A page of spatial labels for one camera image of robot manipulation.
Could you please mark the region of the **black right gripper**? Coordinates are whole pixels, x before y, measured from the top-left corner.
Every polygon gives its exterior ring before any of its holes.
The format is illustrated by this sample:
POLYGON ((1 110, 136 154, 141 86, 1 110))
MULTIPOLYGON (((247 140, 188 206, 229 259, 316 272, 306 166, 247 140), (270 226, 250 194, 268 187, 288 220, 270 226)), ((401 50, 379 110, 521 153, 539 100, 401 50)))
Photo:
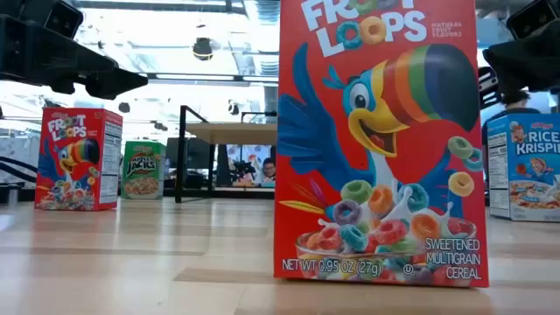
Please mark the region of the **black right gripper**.
POLYGON ((535 36, 492 45, 483 57, 489 66, 478 69, 481 109, 500 103, 500 92, 560 91, 560 20, 535 36))

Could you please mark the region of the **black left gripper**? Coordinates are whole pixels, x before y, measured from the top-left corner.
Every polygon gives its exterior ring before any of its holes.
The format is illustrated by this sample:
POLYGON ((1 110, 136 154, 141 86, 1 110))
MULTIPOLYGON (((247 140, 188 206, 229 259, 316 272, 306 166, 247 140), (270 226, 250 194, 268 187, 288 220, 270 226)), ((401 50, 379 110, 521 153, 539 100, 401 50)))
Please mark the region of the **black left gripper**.
POLYGON ((48 86, 67 95, 80 83, 105 100, 148 84, 147 77, 118 68, 70 38, 7 15, 0 15, 0 81, 48 86))

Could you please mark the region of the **blue Rice Krispies cereal box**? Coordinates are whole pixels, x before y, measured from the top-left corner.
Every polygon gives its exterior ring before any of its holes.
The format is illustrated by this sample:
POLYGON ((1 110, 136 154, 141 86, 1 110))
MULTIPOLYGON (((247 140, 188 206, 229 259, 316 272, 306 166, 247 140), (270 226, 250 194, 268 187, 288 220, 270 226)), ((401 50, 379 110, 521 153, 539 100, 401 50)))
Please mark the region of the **blue Rice Krispies cereal box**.
POLYGON ((511 114, 487 125, 489 207, 511 221, 560 222, 560 115, 511 114))

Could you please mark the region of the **green Apple Jacks cereal box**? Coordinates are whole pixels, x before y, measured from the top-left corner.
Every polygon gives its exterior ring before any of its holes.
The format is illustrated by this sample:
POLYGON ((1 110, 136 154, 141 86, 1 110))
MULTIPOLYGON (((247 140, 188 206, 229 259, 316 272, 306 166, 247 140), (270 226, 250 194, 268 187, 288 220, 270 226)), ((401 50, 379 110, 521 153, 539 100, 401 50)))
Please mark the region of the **green Apple Jacks cereal box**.
POLYGON ((166 147, 153 141, 127 141, 122 161, 121 197, 158 200, 164 194, 166 147))

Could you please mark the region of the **red Froot Loops cereal box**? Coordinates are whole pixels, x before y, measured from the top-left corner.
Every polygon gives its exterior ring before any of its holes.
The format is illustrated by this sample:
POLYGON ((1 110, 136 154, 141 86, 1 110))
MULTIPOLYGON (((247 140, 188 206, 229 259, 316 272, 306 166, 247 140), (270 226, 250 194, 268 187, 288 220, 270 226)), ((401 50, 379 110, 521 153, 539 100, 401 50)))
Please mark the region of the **red Froot Loops cereal box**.
POLYGON ((274 275, 489 284, 475 0, 281 0, 274 275))
POLYGON ((101 211, 116 207, 123 118, 105 108, 43 110, 34 206, 101 211))

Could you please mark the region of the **black computer monitor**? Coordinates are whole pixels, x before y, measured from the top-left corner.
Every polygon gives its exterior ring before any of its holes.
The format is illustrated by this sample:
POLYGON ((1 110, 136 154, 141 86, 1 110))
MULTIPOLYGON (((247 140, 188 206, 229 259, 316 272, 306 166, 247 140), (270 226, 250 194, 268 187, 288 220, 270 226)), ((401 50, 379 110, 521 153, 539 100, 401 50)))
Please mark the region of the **black computer monitor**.
MULTIPOLYGON (((209 165, 210 144, 198 137, 185 138, 185 168, 206 169, 209 165)), ((179 138, 170 137, 166 143, 169 167, 176 168, 179 161, 179 138)))

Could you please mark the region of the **grey fabric partition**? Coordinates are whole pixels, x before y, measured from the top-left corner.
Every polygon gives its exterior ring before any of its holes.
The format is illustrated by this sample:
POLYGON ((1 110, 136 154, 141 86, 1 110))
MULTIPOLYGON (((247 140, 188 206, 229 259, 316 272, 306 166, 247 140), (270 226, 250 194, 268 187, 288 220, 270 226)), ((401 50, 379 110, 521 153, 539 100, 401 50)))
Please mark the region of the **grey fabric partition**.
POLYGON ((0 186, 34 188, 38 160, 37 136, 0 136, 0 186))

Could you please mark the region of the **colourful patterned panel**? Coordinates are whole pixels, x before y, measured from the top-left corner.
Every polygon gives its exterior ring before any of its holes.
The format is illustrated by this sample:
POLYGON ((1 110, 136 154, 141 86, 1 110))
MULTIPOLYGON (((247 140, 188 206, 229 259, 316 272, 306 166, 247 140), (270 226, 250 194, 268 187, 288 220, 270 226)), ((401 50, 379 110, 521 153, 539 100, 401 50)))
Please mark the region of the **colourful patterned panel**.
POLYGON ((262 167, 265 158, 275 158, 273 147, 265 144, 228 144, 227 161, 232 186, 274 188, 276 181, 263 182, 262 167))

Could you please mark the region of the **wooden shelf with black frame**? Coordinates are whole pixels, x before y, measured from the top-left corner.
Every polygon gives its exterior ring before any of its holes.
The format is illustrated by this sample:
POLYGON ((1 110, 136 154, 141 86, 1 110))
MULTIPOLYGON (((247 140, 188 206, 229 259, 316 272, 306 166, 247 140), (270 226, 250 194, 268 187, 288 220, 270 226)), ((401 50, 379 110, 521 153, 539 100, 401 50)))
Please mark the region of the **wooden shelf with black frame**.
POLYGON ((182 202, 183 178, 185 174, 185 138, 186 132, 201 138, 210 144, 210 156, 208 169, 208 182, 206 191, 212 193, 214 150, 216 145, 222 144, 266 144, 275 145, 277 142, 277 125, 255 124, 244 122, 209 122, 199 113, 187 105, 179 107, 179 141, 178 141, 178 165, 175 184, 174 201, 182 202))

